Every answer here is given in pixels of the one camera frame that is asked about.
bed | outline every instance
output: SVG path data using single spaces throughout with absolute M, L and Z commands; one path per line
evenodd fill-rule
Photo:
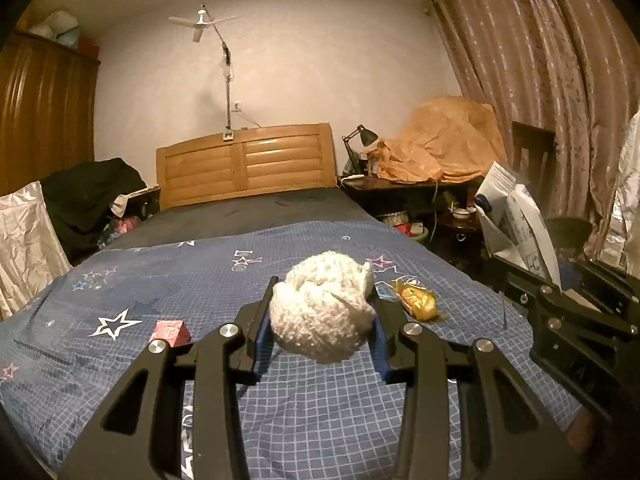
M 579 403 L 528 357 L 527 321 L 410 238 L 369 217 L 335 187 L 327 124 L 279 126 L 194 139 L 158 150 L 162 211 L 0 323 L 0 402 L 53 470 L 107 391 L 146 346 L 158 319 L 186 322 L 192 340 L 258 300 L 270 276 L 339 251 L 369 261 L 376 288 L 436 291 L 440 337 L 494 341 L 561 428 Z M 191 399 L 183 417 L 183 478 L 192 478 Z M 254 479 L 386 479 L 393 471 L 404 390 L 374 372 L 369 351 L 319 365 L 276 348 L 257 386 L 239 391 Z M 449 384 L 450 476 L 461 468 L 460 418 Z M 108 467 L 108 462 L 100 465 Z

snack package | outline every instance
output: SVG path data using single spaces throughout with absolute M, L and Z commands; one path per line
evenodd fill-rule
M 404 308 L 416 321 L 428 321 L 440 316 L 436 310 L 436 297 L 433 291 L 398 280 L 392 280 L 389 285 L 398 294 Z

red small box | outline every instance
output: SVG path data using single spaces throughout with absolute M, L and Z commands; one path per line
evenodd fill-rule
M 189 334 L 187 326 L 183 321 L 166 321 L 161 319 L 156 323 L 156 328 L 149 341 L 153 341 L 154 339 L 164 339 L 171 346 L 179 346 L 188 343 L 191 340 L 191 334 Z
M 410 235 L 411 224 L 394 225 L 394 228 L 397 229 L 398 231 L 400 231 L 402 234 L 405 234 L 407 236 L 411 236 Z

black lamp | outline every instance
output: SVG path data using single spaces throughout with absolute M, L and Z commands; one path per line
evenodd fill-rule
M 349 155 L 349 160 L 351 162 L 351 172 L 345 172 L 349 174 L 357 174 L 360 173 L 360 157 L 353 153 L 351 146 L 349 145 L 349 141 L 356 136 L 356 134 L 360 134 L 360 140 L 363 146 L 369 146 L 373 144 L 378 139 L 378 136 L 373 133 L 371 130 L 367 130 L 362 124 L 359 124 L 358 127 L 353 130 L 349 135 L 342 136 L 342 140 L 344 141 L 344 147 L 347 149 L 347 155 Z

dark blue blanket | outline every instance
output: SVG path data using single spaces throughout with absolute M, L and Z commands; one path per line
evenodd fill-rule
M 369 260 L 385 282 L 415 280 L 436 291 L 439 336 L 492 339 L 562 428 L 578 402 L 528 357 L 530 327 L 485 286 L 375 221 L 302 222 L 265 231 L 95 254 L 0 323 L 0 401 L 23 439 L 59 468 L 92 413 L 145 347 L 158 319 L 185 320 L 192 340 L 258 300 L 269 277 L 326 250 Z M 460 471 L 460 420 L 449 385 L 450 472 Z M 367 348 L 318 365 L 277 348 L 261 383 L 241 390 L 242 432 L 252 478 L 389 478 L 404 389 L 386 386 Z M 191 391 L 183 418 L 183 475 L 190 459 Z M 108 461 L 100 465 L 108 467 Z

